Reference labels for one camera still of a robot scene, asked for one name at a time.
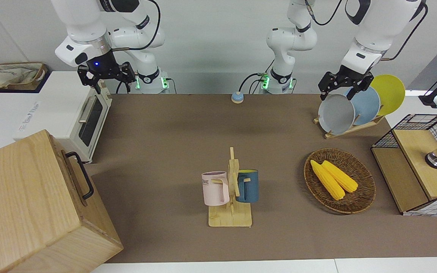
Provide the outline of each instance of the mug rack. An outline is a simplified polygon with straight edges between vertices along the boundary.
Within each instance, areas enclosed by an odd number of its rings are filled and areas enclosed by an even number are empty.
[[[252,226],[252,212],[250,203],[238,202],[240,196],[237,177],[239,173],[239,160],[234,156],[234,147],[230,147],[229,168],[227,181],[229,183],[230,201],[221,206],[208,207],[208,225],[216,227]]]

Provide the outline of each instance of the wicker basket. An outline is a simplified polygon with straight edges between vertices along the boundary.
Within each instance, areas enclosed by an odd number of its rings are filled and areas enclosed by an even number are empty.
[[[314,174],[310,160],[322,163],[328,160],[353,178],[358,188],[355,192],[346,192],[345,197],[336,201]],[[348,152],[326,148],[313,152],[303,170],[305,182],[313,196],[324,206],[343,214],[352,214],[368,209],[375,199],[375,183],[366,166]]]

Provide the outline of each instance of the oven handle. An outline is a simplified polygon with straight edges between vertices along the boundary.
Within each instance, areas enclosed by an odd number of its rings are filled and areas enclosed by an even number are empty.
[[[80,159],[80,156],[76,152],[68,152],[65,154],[65,156],[68,157],[76,157],[77,162],[79,163],[80,169],[82,170],[83,176],[85,177],[85,181],[87,181],[87,185],[89,186],[89,192],[84,194],[82,196],[83,200],[89,199],[92,194],[94,194],[94,187],[92,186],[92,182],[90,181],[89,175],[87,174],[87,171],[85,170],[85,167],[83,166],[83,162]]]
[[[87,103],[85,104],[82,115],[79,118],[79,123],[87,123],[87,121],[89,121],[90,114],[92,113],[92,109],[94,109],[96,101],[97,96],[89,97],[87,99]]]

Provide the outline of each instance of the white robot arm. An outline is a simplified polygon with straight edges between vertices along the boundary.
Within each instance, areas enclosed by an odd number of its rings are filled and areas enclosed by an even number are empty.
[[[163,72],[154,55],[144,49],[163,45],[164,34],[151,23],[139,0],[52,0],[52,4],[68,33],[55,54],[66,64],[79,67],[82,84],[95,86],[100,79],[116,79],[130,92],[129,83],[136,81],[137,74],[142,92],[163,91]],[[133,26],[107,31],[100,20],[101,11],[116,12]],[[135,61],[136,73],[129,62],[117,64],[113,54],[117,50],[127,50]]]
[[[392,45],[394,38],[425,8],[421,0],[359,0],[360,9],[349,18],[359,25],[352,45],[343,57],[338,73],[327,72],[318,84],[321,99],[332,90],[352,86],[347,98],[369,88],[373,80],[370,69]]]
[[[317,43],[317,34],[311,27],[311,17],[305,0],[291,0],[288,19],[295,28],[273,28],[267,35],[267,45],[274,52],[274,62],[267,71],[263,89],[272,94],[285,93],[292,81],[291,75],[296,62],[288,52],[311,50]]]

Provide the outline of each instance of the white toaster oven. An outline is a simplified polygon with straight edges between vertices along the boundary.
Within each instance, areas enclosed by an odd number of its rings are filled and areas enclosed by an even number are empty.
[[[76,152],[82,161],[91,162],[111,101],[104,81],[94,89],[83,86],[74,71],[53,72],[13,139],[46,129],[66,151]]]

